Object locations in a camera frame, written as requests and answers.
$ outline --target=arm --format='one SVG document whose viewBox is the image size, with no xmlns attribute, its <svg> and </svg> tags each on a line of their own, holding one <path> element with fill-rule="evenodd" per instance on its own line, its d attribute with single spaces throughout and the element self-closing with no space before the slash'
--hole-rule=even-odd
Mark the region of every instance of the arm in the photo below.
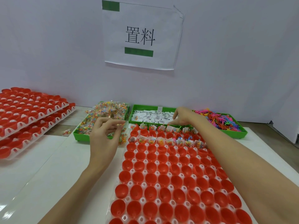
<svg viewBox="0 0 299 224">
<path fill-rule="evenodd" d="M 263 158 L 201 115 L 180 107 L 170 124 L 192 124 L 245 200 L 259 224 L 298 223 L 299 187 Z"/>
<path fill-rule="evenodd" d="M 76 183 L 39 221 L 38 224 L 68 224 L 76 221 L 77 215 L 91 191 L 111 163 L 118 146 L 124 120 L 98 118 L 90 134 L 90 161 Z M 115 132 L 112 140 L 107 135 Z"/>
</svg>

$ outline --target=forearm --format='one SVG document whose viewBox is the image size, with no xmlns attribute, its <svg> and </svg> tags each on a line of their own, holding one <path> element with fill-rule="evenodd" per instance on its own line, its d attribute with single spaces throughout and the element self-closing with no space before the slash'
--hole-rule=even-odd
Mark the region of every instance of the forearm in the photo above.
<svg viewBox="0 0 299 224">
<path fill-rule="evenodd" d="M 299 188 L 293 182 L 204 117 L 194 114 L 191 123 L 260 224 L 268 223 L 269 219 L 273 219 L 272 223 L 292 223 L 296 218 L 295 208 L 299 207 Z"/>
<path fill-rule="evenodd" d="M 85 169 L 76 183 L 39 221 L 38 224 L 68 224 L 74 221 L 90 190 L 104 170 Z"/>
</svg>

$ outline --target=green tape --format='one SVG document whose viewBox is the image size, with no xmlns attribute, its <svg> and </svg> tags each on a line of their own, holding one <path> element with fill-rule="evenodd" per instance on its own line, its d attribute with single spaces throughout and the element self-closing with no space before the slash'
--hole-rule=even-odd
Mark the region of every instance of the green tape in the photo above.
<svg viewBox="0 0 299 224">
<path fill-rule="evenodd" d="M 147 49 L 135 49 L 135 48 L 125 47 L 125 54 L 152 57 L 153 54 L 154 54 L 154 51 L 153 50 L 147 50 Z"/>
<path fill-rule="evenodd" d="M 119 2 L 102 0 L 102 9 L 119 12 Z"/>
</svg>

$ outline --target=white wall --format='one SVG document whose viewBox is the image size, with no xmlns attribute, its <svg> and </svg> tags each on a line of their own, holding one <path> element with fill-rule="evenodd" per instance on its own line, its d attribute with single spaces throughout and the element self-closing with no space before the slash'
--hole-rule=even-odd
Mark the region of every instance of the white wall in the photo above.
<svg viewBox="0 0 299 224">
<path fill-rule="evenodd" d="M 175 70 L 159 71 L 104 62 L 101 0 L 0 0 L 0 88 L 272 120 L 299 80 L 282 73 L 297 59 L 299 0 L 173 3 L 185 14 L 180 47 Z"/>
</svg>

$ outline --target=floor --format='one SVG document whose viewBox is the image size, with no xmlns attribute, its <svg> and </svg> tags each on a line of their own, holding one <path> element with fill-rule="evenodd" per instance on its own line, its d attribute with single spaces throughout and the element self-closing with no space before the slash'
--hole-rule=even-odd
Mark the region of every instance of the floor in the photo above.
<svg viewBox="0 0 299 224">
<path fill-rule="evenodd" d="M 50 129 L 47 135 L 61 136 L 65 130 L 71 132 L 85 118 L 85 110 L 88 107 L 77 106 L 76 111 L 58 125 Z M 284 138 L 270 124 L 239 122 L 243 127 L 249 127 L 255 132 L 269 147 L 271 147 L 282 159 L 284 159 L 293 169 L 299 173 L 299 148 Z"/>
</svg>

